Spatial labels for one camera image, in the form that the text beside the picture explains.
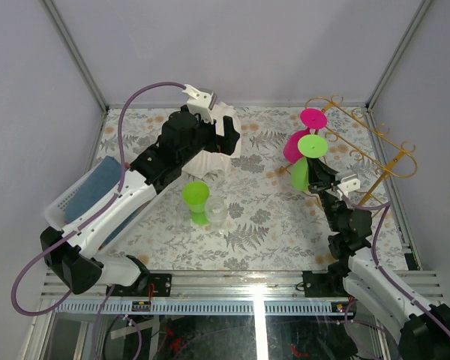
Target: tabletop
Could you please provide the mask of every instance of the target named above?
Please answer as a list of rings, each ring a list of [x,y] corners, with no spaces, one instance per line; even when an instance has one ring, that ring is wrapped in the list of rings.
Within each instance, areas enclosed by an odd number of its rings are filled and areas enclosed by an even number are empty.
[[[328,249],[329,225],[317,199],[296,190],[290,174],[280,172],[288,163],[282,151],[290,136],[305,129],[299,107],[240,107],[241,157],[232,160],[230,173],[209,173],[203,179],[210,194],[225,199],[229,215],[221,231],[191,223],[182,200],[184,186],[198,180],[181,178],[127,234],[114,241],[109,255],[133,255],[155,270],[294,271],[323,270],[335,260]],[[96,162],[118,148],[120,109],[111,109],[104,125]],[[129,109],[124,119],[124,145],[138,155],[154,143],[161,125],[176,109]],[[328,126],[352,140],[371,156],[368,132],[337,109],[326,113]],[[352,169],[366,191],[377,179],[374,164],[350,156],[350,146],[328,139],[328,165]],[[373,193],[387,201],[382,185]],[[363,193],[351,193],[358,202]],[[367,205],[378,205],[371,199]],[[373,228],[380,216],[374,216]],[[407,269],[393,214],[387,214],[378,242],[379,258],[392,269]]]

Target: white plastic basket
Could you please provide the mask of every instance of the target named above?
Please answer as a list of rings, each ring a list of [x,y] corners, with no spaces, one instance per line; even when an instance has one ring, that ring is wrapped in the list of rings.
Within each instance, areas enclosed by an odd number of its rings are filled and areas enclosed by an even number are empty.
[[[109,156],[113,156],[118,162],[120,162],[120,154],[116,152],[116,154],[108,154]],[[125,161],[131,163],[137,157],[133,152],[125,149],[124,150]],[[52,202],[45,209],[45,219],[56,230],[61,230],[67,223],[65,222],[65,209],[67,208],[70,200],[75,196],[78,189],[82,186],[85,180],[93,173],[95,168],[93,167],[90,171],[88,171],[84,176],[82,176],[75,184],[70,186],[62,195],[60,195],[54,202]]]

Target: pink disc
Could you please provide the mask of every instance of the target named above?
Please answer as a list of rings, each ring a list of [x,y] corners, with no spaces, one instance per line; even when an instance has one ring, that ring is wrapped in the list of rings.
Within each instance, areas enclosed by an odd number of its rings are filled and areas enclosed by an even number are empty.
[[[310,129],[299,130],[294,133],[283,148],[283,156],[292,164],[303,158],[299,150],[299,140],[305,135],[310,134]]]
[[[323,129],[327,123],[327,117],[323,112],[317,109],[305,109],[300,114],[301,122],[310,129]]]

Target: metal beam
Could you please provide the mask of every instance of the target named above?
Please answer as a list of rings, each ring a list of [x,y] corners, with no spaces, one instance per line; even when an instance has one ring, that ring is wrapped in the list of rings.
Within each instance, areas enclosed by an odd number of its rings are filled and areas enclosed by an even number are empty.
[[[65,22],[60,16],[60,13],[57,7],[55,6],[55,3],[53,2],[53,0],[40,0],[40,3],[43,5],[43,9],[46,11],[50,19],[52,20],[52,23],[55,26],[58,35],[63,41],[63,44],[67,49],[68,53],[70,54],[73,63],[76,65],[77,70],[80,72],[80,75],[82,76],[83,81],[88,87],[88,90],[90,90],[91,95],[97,102],[97,105],[101,108],[101,110],[104,113],[106,113],[108,110],[108,104],[104,96],[102,95],[100,89],[98,88],[97,83],[95,82],[92,74],[90,73],[87,64],[83,60],[83,57],[80,55],[80,51],[78,50],[77,45],[74,42],[74,39],[72,38],[70,32],[68,31]]]
[[[408,28],[406,28],[405,34],[403,34],[403,37],[401,38],[400,43],[397,46],[397,49],[395,50],[393,56],[391,57],[387,67],[385,68],[385,71],[383,72],[382,77],[380,78],[378,84],[376,85],[376,88],[373,90],[370,99],[367,101],[366,107],[368,109],[374,108],[378,98],[382,94],[383,89],[385,88],[387,82],[389,81],[395,68],[397,67],[398,62],[404,55],[405,50],[407,49],[410,41],[413,38],[413,35],[416,33],[417,29],[422,23],[422,20],[425,18],[428,9],[433,3],[434,0],[422,0],[420,6],[418,6],[418,10],[415,12],[415,15],[413,15],[412,21],[408,25]]]

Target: gold rack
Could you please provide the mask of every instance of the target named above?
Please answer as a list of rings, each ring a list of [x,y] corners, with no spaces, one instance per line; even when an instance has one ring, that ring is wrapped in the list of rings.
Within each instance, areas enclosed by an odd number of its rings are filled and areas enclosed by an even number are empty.
[[[363,128],[367,129],[367,131],[370,133],[371,136],[376,136],[382,139],[385,143],[389,144],[393,148],[397,149],[397,154],[394,156],[394,158],[387,164],[382,164],[369,154],[365,153],[363,150],[361,150],[357,145],[350,142],[348,139],[341,136],[339,133],[337,133],[335,130],[332,130],[329,126],[325,126],[326,132],[325,132],[325,138],[329,138],[331,136],[335,136],[333,140],[329,140],[332,143],[337,142],[339,139],[344,141],[346,144],[352,147],[352,150],[349,152],[349,155],[352,156],[354,153],[358,155],[355,159],[357,161],[363,161],[365,158],[369,159],[376,165],[375,173],[377,175],[380,174],[379,178],[375,181],[375,183],[370,187],[370,189],[367,191],[367,193],[364,195],[364,197],[360,201],[360,205],[364,205],[370,198],[375,198],[378,200],[374,195],[373,192],[375,189],[377,189],[377,186],[383,182],[385,179],[387,179],[389,176],[395,176],[397,178],[406,179],[414,176],[417,173],[419,165],[417,164],[417,160],[413,157],[412,153],[416,150],[415,145],[409,150],[405,149],[404,146],[407,143],[411,143],[410,140],[402,142],[400,145],[395,144],[392,142],[387,136],[390,133],[390,129],[387,129],[386,132],[383,132],[380,130],[380,128],[383,128],[385,124],[381,123],[376,128],[371,128],[367,124],[364,123],[362,120],[364,118],[364,114],[359,115],[359,112],[361,111],[359,107],[354,108],[351,112],[347,112],[343,107],[340,106],[340,104],[344,101],[344,97],[340,96],[338,94],[334,94],[330,97],[330,99],[327,99],[326,97],[312,97],[305,103],[305,109],[308,108],[308,104],[311,101],[325,101],[326,105],[321,109],[322,113],[326,113],[331,108],[336,108],[340,110],[345,115],[349,116],[353,121],[357,122],[359,125],[361,125]],[[403,175],[403,174],[397,174],[393,171],[395,165],[398,164],[398,162],[402,158],[409,158],[414,165],[413,171],[409,174]],[[287,171],[288,168],[292,164],[289,164],[288,166],[282,166],[280,168],[280,171]]]

